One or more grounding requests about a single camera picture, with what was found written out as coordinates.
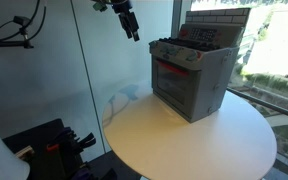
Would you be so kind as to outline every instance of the table top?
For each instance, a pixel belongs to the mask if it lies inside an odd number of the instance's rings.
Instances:
[[[230,92],[218,111],[190,124],[148,82],[132,84],[107,104],[103,128],[116,155],[153,180],[261,179],[277,151],[264,117]]]

